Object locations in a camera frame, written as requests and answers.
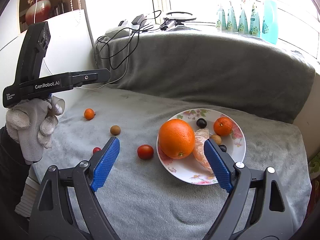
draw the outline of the gray fleece fabric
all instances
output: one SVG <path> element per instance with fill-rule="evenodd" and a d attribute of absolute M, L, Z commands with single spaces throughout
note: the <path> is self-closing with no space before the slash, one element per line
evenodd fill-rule
<path fill-rule="evenodd" d="M 110 41 L 110 55 L 127 43 L 127 37 Z M 130 51 L 136 43 L 134 36 Z M 108 46 L 103 46 L 96 43 L 94 47 L 96 64 L 98 68 L 110 68 L 109 61 L 101 59 L 108 57 Z M 127 53 L 125 48 L 110 59 L 113 68 Z M 129 59 L 127 73 L 117 88 L 205 102 L 287 123 L 293 123 L 301 111 L 315 77 L 315 69 L 296 51 L 226 33 L 141 34 Z M 122 76 L 125 63 L 111 71 L 110 81 Z"/>
<path fill-rule="evenodd" d="M 90 121 L 83 117 L 86 108 L 96 112 Z M 217 110 L 238 123 L 247 143 L 244 163 L 258 170 L 268 166 L 275 168 L 297 230 L 306 214 L 311 192 L 300 131 L 292 124 L 239 110 L 108 87 L 92 90 L 61 117 L 52 136 L 52 149 L 44 151 L 42 160 L 35 163 L 34 168 L 41 180 L 52 164 L 63 169 L 89 160 L 92 149 L 102 148 L 111 137 L 110 127 L 119 125 L 120 154 L 104 187 L 96 195 L 120 238 L 202 239 L 217 218 L 227 192 L 218 184 L 192 185 L 175 178 L 162 166 L 156 152 L 147 161 L 139 159 L 136 153 L 142 144 L 150 144 L 156 151 L 157 133 L 162 123 L 192 108 Z M 254 191 L 250 190 L 236 231 L 244 228 L 253 195 Z M 71 202 L 79 226 L 85 230 L 74 193 L 71 193 Z"/>

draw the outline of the red and white vase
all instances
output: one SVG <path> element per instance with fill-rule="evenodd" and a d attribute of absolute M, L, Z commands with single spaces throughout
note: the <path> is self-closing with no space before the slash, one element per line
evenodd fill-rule
<path fill-rule="evenodd" d="M 30 8 L 26 12 L 26 23 L 28 25 L 34 23 L 34 15 L 36 12 L 35 22 L 43 22 L 49 19 L 51 3 L 49 0 L 38 0 L 36 8 L 36 0 L 28 0 Z"/>

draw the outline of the plate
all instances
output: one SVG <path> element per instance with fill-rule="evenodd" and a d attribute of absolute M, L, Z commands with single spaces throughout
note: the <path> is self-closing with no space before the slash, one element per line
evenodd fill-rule
<path fill-rule="evenodd" d="M 188 124 L 190 124 L 193 130 L 196 131 L 199 129 L 199 127 L 197 127 L 196 125 L 196 121 L 199 118 L 204 118 L 207 121 L 206 128 L 209 129 L 209 133 L 210 135 L 212 135 L 215 134 L 215 132 L 213 131 L 213 123 L 219 117 L 230 118 L 229 116 L 215 110 L 199 108 L 183 111 L 171 117 L 169 120 L 182 119 L 183 121 L 186 121 Z M 237 123 L 233 120 L 232 122 L 232 132 L 228 136 L 221 137 L 222 144 L 227 147 L 227 152 L 235 162 L 242 162 L 245 156 L 245 138 L 242 130 L 237 125 Z M 174 160 L 163 153 L 158 142 L 158 137 L 156 145 L 158 157 L 162 165 L 173 176 L 181 179 L 184 182 L 196 185 L 211 185 L 218 183 L 216 177 L 212 173 L 207 171 L 204 167 L 202 167 L 200 163 L 194 158 L 192 153 L 186 158 Z"/>

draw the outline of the blue textured pad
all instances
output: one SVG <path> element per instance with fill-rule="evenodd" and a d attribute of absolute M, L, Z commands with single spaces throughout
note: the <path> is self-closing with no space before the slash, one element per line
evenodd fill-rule
<path fill-rule="evenodd" d="M 220 187 L 229 193 L 233 189 L 231 173 L 209 140 L 204 142 L 204 155 L 217 177 Z"/>
<path fill-rule="evenodd" d="M 120 141 L 116 138 L 112 144 L 109 146 L 108 150 L 102 157 L 101 161 L 97 165 L 96 169 L 93 172 L 93 180 L 91 183 L 91 188 L 94 192 L 98 190 L 98 188 L 103 187 L 106 179 L 111 171 L 113 164 L 118 157 L 120 152 Z"/>

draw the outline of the knit glove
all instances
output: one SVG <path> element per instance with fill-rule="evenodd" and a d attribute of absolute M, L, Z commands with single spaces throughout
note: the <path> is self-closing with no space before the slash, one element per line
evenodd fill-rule
<path fill-rule="evenodd" d="M 58 124 L 65 102 L 51 96 L 49 99 L 23 100 L 6 114 L 9 136 L 20 144 L 26 164 L 41 160 L 44 148 L 51 148 L 51 135 Z"/>

